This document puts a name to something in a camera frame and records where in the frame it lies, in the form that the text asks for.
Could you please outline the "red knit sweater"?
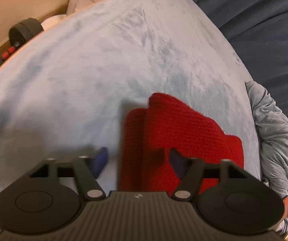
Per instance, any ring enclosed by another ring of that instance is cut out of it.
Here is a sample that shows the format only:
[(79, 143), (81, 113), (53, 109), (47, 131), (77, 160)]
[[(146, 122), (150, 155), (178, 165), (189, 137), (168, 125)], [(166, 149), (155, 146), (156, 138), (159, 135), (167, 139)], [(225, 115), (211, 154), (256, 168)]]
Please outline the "red knit sweater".
[(172, 194), (180, 180), (169, 162), (170, 149), (205, 163), (230, 159), (244, 167), (239, 137), (225, 134), (213, 119), (177, 98), (154, 93), (147, 108), (126, 116), (118, 189)]

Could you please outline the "grey-blue crumpled blanket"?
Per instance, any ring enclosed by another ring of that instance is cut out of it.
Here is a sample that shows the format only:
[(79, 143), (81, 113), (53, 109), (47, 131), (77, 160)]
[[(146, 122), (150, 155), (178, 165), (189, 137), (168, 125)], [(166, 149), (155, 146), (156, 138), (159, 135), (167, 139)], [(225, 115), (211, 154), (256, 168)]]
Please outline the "grey-blue crumpled blanket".
[[(262, 85), (249, 81), (246, 89), (260, 138), (262, 179), (281, 198), (288, 197), (288, 118)], [(288, 215), (278, 231), (288, 234)]]

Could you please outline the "light blue bed sheet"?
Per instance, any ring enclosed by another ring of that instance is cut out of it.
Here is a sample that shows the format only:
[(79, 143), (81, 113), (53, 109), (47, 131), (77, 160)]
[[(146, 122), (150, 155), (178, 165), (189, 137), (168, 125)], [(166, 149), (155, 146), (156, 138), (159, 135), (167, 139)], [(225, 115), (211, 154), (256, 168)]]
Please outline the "light blue bed sheet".
[(172, 95), (243, 142), (260, 178), (245, 84), (252, 79), (192, 0), (105, 0), (28, 42), (0, 67), (0, 192), (48, 157), (109, 149), (102, 188), (116, 188), (128, 111)]

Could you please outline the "white standing fan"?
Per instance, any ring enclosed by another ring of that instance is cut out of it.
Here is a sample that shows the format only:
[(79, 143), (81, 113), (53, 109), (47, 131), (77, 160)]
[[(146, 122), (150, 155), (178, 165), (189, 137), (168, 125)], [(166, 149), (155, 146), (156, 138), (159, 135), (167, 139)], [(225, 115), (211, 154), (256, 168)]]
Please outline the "white standing fan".
[(43, 30), (49, 30), (50, 28), (54, 27), (58, 23), (60, 23), (62, 20), (64, 20), (67, 17), (66, 14), (60, 14), (60, 15), (54, 15), (52, 17), (47, 18), (41, 23), (41, 26), (43, 27)]

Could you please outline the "dark blue curtain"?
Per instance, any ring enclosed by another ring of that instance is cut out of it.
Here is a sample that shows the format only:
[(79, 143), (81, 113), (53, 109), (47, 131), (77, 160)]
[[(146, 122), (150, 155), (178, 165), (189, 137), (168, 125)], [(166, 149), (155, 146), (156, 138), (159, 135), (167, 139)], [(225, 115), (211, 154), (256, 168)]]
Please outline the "dark blue curtain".
[(288, 117), (288, 0), (193, 0)]

